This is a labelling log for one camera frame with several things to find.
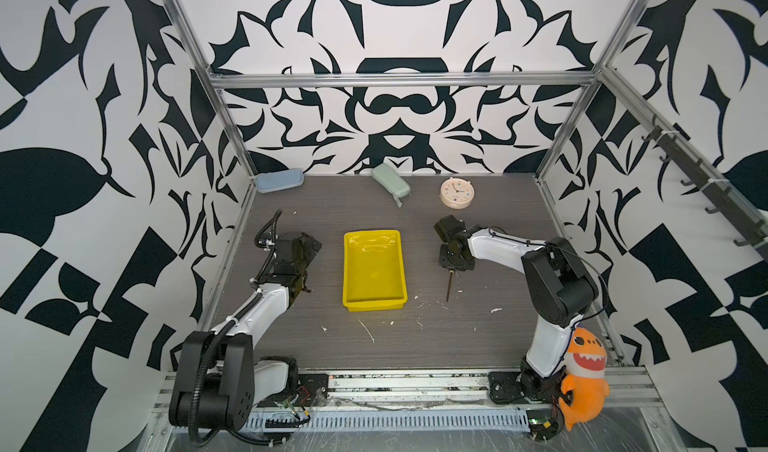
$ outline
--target black motor joint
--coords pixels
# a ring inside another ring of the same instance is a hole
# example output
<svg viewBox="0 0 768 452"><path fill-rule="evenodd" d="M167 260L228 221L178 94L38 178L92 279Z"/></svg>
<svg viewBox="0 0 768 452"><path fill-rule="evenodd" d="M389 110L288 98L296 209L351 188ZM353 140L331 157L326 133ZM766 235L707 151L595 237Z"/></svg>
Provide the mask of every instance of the black motor joint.
<svg viewBox="0 0 768 452"><path fill-rule="evenodd" d="M448 270L466 271L475 269L475 258L469 250L469 238L480 226L466 228L463 220L454 216L441 218L435 224L435 232L442 240L438 264Z"/></svg>
<svg viewBox="0 0 768 452"><path fill-rule="evenodd" d="M320 251L322 244L304 232L277 236L274 243L275 257L272 269L262 274L256 282L288 287L290 304L293 304L300 292L311 292L306 288L306 269Z"/></svg>

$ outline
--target debris on floor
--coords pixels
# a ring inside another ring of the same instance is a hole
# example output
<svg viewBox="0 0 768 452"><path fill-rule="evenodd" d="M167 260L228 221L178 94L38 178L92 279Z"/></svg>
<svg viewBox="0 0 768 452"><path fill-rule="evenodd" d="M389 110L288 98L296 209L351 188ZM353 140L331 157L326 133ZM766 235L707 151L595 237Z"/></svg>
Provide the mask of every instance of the debris on floor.
<svg viewBox="0 0 768 452"><path fill-rule="evenodd" d="M375 344L376 343L376 339L373 338L373 336L371 335L370 330L368 330L368 327L366 327L366 325L360 319L357 319L357 321L360 323L362 328L364 328L366 330L366 332L368 332L368 336L371 338L371 341Z"/></svg>

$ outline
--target aluminum frame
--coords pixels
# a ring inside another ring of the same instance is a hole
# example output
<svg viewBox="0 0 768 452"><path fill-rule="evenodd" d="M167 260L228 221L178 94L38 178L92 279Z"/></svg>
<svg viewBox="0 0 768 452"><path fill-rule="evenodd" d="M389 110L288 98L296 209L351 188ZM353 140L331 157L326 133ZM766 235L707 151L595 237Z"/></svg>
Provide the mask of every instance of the aluminum frame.
<svg viewBox="0 0 768 452"><path fill-rule="evenodd" d="M562 154L565 144L571 140L571 136L576 130L578 121L581 120L581 117L587 112L587 108L589 107L589 104L592 103L592 99L594 99L598 90L600 90L600 82L598 82L597 79L588 86L582 88L576 102L574 102L571 107L571 111L568 112L565 121L563 121L563 124L555 133L554 140L549 149L547 149L547 153L544 154L544 159L539 165L538 170L536 170L536 178L541 180L547 178L547 174L552 170L554 164L558 162L558 158L560 157L560 154Z"/></svg>
<svg viewBox="0 0 768 452"><path fill-rule="evenodd" d="M603 53L600 54L600 58L598 58L598 61L592 68L592 71L595 75L597 75L600 69L605 65L614 62L624 47L624 44L627 42L629 34L631 34L632 30L636 27L638 22L640 22L640 18L648 8L649 2L650 0L630 0L629 5L627 5L627 9L624 11L624 14L621 17L621 20L616 25L614 32L610 36L605 50L603 50ZM571 107L571 111L568 114L568 117L565 118L563 125L560 127L560 129L558 129L557 135L552 141L552 146L550 146L549 150L547 150L547 153L544 156L544 160L542 160L542 164L536 171L536 177L542 179L546 178L549 171L552 170L552 166L560 157L563 148L565 148L565 144L568 143L568 140L571 139L571 135L573 135L574 130L576 130L578 121L587 111L587 108L589 108L589 105L592 103L592 99L594 98L595 94L597 94L599 89L600 82L595 81L590 84L590 86L581 91L581 95L578 99L576 99L574 106Z"/></svg>
<svg viewBox="0 0 768 452"><path fill-rule="evenodd" d="M552 193L549 191L549 187L545 182L538 179L536 180L536 185L542 194L542 198L544 199L544 206L549 212L549 216L554 223L554 228L558 231L558 234L561 237L571 240L571 236L566 233L565 225L560 219L558 211L555 208L554 198L552 197ZM590 314L596 314L598 310L597 301L592 302L592 305L590 306ZM613 345L614 352L617 355L616 361L619 362L620 365L626 365L624 359L627 357L627 351L624 350L624 342L621 340L621 336L618 332L616 332L616 329L610 322L608 314L606 314L605 311L602 311L600 314L594 317L594 320L600 326L600 330L603 332L603 334L608 336L608 340L610 340L610 343Z"/></svg>
<svg viewBox="0 0 768 452"><path fill-rule="evenodd" d="M245 231L245 224L251 209L254 207L254 201L256 199L256 184L251 182L248 185L248 191L245 194L243 205L240 208L240 214L235 222L235 229L232 231L230 241L226 244L224 249L224 257L221 259L219 269L216 272L216 282L210 290L210 296L207 298L205 306L203 306L203 315L200 320L197 321L198 331L208 331L214 325L214 317L216 310L219 308L219 300L224 295L224 284L226 284L226 278L230 274L230 268L232 262L237 254L237 248L240 246L240 241L243 239L243 233Z"/></svg>
<svg viewBox="0 0 768 452"><path fill-rule="evenodd" d="M584 85L593 81L593 72L580 70L565 72L210 75L210 82L214 88L222 90L283 87Z"/></svg>
<svg viewBox="0 0 768 452"><path fill-rule="evenodd" d="M333 370L301 369L302 374L328 374L327 396L315 410L371 410L377 408L515 408L536 410L551 404L496 405L488 398L488 373L520 371L519 368ZM167 413L176 374L168 374L153 413ZM663 408L645 367L606 367L610 396L605 407ZM280 410L279 408L254 408Z"/></svg>
<svg viewBox="0 0 768 452"><path fill-rule="evenodd" d="M613 67L601 66L597 78L616 96L621 104L627 107L629 113L646 130L651 131L656 126L661 127L662 130L674 130L672 125Z"/></svg>
<svg viewBox="0 0 768 452"><path fill-rule="evenodd" d="M667 408L641 408L640 412L645 419L648 434L658 450L688 452L689 449L685 446Z"/></svg>
<svg viewBox="0 0 768 452"><path fill-rule="evenodd" d="M224 133L230 140L232 147L235 150L235 155L240 161L240 164L250 170L250 176L256 173L254 162L250 159L250 154L245 148L243 137L240 134L240 129L232 120L229 109L226 106L224 100L222 100L220 93L216 91L214 86L210 82L208 74L208 63L205 60L202 50L200 50L200 43L197 42L192 26L187 20L187 15L184 13L184 8L181 5L180 0L162 0L165 13L168 15L170 22L176 28L179 33L179 39L184 46L184 51L187 52L190 61L194 67L197 77L200 79L200 83L203 86L205 95L208 97L208 101L214 108L216 115L221 120L221 124L224 127Z"/></svg>

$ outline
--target alarm clock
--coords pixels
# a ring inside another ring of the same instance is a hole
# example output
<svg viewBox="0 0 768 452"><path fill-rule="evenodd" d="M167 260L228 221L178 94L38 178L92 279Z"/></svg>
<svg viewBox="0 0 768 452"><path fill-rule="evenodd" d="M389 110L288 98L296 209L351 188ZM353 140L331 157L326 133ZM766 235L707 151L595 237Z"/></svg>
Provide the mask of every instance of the alarm clock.
<svg viewBox="0 0 768 452"><path fill-rule="evenodd" d="M440 186L440 200L450 208L465 208L475 198L475 188L469 180L451 177Z"/></svg>

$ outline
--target clock face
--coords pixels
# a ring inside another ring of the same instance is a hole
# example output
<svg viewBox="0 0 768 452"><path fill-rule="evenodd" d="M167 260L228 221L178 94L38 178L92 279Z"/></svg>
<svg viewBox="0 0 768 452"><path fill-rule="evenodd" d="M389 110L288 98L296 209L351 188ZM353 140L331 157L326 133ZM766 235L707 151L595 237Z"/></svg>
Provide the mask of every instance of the clock face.
<svg viewBox="0 0 768 452"><path fill-rule="evenodd" d="M442 183L440 193L449 202L461 203L472 200L475 189L463 178L449 178Z"/></svg>

